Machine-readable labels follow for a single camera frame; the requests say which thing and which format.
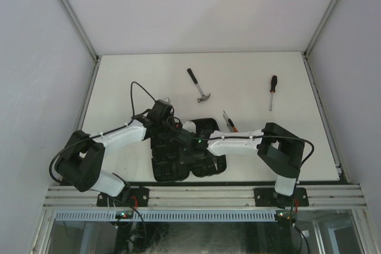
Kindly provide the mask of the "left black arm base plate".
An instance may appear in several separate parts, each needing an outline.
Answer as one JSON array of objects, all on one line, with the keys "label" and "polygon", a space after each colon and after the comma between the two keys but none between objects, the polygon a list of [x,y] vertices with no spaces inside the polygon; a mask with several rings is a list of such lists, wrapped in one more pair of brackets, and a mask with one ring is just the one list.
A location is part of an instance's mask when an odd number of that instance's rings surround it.
[{"label": "left black arm base plate", "polygon": [[100,193],[96,205],[98,207],[147,207],[149,202],[149,189],[146,187],[130,187],[123,190],[117,197],[111,197],[106,193]]}]

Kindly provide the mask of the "orange handled needle-nose pliers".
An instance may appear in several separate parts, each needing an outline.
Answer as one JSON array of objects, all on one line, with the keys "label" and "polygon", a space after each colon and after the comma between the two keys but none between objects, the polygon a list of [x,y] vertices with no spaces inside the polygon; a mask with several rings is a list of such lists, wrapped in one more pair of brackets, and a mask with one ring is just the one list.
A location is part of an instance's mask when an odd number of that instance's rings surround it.
[{"label": "orange handled needle-nose pliers", "polygon": [[217,162],[217,158],[214,157],[214,158],[212,159],[212,161],[213,161],[213,164],[214,164],[214,166],[215,166],[216,171],[218,171],[218,162]]}]

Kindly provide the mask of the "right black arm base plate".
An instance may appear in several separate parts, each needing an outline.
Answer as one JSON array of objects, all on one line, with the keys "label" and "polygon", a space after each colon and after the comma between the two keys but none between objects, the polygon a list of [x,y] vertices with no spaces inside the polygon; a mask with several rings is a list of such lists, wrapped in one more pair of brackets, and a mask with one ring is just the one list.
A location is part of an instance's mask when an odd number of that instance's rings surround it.
[{"label": "right black arm base plate", "polygon": [[297,188],[291,196],[280,195],[274,188],[257,187],[254,189],[255,206],[257,207],[278,207],[285,209],[290,207],[292,202],[298,202],[298,206],[309,206],[307,191],[305,188]]}]

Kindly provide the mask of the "black orange handled screwdriver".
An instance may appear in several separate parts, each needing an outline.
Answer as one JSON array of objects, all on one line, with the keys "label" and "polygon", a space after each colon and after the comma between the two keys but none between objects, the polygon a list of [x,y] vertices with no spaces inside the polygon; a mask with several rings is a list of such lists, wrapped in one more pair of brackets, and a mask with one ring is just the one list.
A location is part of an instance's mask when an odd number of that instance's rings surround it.
[{"label": "black orange handled screwdriver", "polygon": [[277,86],[277,76],[273,75],[270,82],[270,103],[269,103],[269,111],[272,111],[273,108],[273,96],[276,92]]}]

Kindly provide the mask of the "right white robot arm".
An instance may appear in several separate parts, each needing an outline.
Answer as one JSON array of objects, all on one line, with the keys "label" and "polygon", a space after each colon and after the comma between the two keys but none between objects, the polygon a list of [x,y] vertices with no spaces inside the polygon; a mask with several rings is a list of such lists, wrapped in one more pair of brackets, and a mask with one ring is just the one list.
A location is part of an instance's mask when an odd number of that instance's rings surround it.
[{"label": "right white robot arm", "polygon": [[286,206],[294,200],[307,140],[275,123],[267,123],[263,129],[247,133],[211,130],[200,133],[199,136],[181,125],[172,126],[171,129],[171,139],[180,145],[180,153],[186,159],[198,159],[207,155],[258,156],[276,174],[274,201]]}]

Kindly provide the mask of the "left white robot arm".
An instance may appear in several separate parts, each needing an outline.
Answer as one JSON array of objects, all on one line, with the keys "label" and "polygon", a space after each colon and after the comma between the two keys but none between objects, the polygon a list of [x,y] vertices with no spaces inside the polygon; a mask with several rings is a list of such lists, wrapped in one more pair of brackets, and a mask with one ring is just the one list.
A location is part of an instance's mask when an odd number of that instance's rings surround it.
[{"label": "left white robot arm", "polygon": [[168,99],[159,99],[151,109],[134,115],[131,122],[114,130],[93,136],[81,130],[75,131],[51,161],[50,175],[58,173],[80,192],[94,190],[105,193],[117,206],[128,204],[128,183],[118,175],[103,170],[103,160],[127,145],[152,137],[154,128],[161,127],[172,115],[172,110]]}]

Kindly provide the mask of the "black plastic tool case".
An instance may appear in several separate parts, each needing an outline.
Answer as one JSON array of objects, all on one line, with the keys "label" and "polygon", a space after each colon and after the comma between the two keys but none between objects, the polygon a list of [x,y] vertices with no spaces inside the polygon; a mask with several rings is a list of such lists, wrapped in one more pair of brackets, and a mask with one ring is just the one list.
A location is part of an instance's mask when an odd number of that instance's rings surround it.
[{"label": "black plastic tool case", "polygon": [[156,127],[150,135],[152,169],[157,182],[183,181],[189,174],[208,177],[221,174],[227,168],[226,157],[211,154],[203,140],[179,141],[178,134],[169,127]]}]

